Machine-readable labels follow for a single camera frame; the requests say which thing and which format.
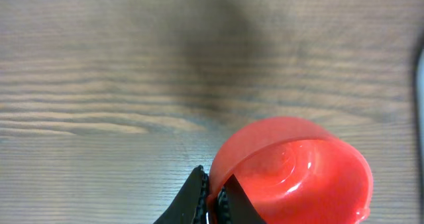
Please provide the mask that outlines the red plastic measuring scoop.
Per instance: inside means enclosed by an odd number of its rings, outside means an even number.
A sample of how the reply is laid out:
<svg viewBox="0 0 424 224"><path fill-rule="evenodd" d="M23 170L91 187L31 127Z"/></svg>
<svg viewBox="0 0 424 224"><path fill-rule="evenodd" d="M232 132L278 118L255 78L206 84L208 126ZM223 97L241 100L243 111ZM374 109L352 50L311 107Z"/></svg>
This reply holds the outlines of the red plastic measuring scoop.
<svg viewBox="0 0 424 224"><path fill-rule="evenodd" d="M230 177L266 223L360 223L370 214L365 157L306 119L259 120L224 142L210 168L208 207Z"/></svg>

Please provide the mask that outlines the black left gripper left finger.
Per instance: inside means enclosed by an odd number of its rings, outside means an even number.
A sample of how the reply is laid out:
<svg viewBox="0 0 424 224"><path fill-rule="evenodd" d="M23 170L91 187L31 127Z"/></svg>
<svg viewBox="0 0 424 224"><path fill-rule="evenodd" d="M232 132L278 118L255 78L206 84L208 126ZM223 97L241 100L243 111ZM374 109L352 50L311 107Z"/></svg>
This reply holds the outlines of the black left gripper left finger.
<svg viewBox="0 0 424 224"><path fill-rule="evenodd" d="M195 167L168 208L154 224L206 224L209 177L202 165Z"/></svg>

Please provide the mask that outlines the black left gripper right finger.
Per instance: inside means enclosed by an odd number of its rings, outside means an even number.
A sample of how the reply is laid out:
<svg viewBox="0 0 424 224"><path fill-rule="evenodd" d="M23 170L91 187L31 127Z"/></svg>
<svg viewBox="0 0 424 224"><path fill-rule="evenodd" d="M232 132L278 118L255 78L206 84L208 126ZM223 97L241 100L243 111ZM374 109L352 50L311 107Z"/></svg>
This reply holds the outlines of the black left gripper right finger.
<svg viewBox="0 0 424 224"><path fill-rule="evenodd" d="M265 224L245 194L239 181L232 175L217 196L218 224Z"/></svg>

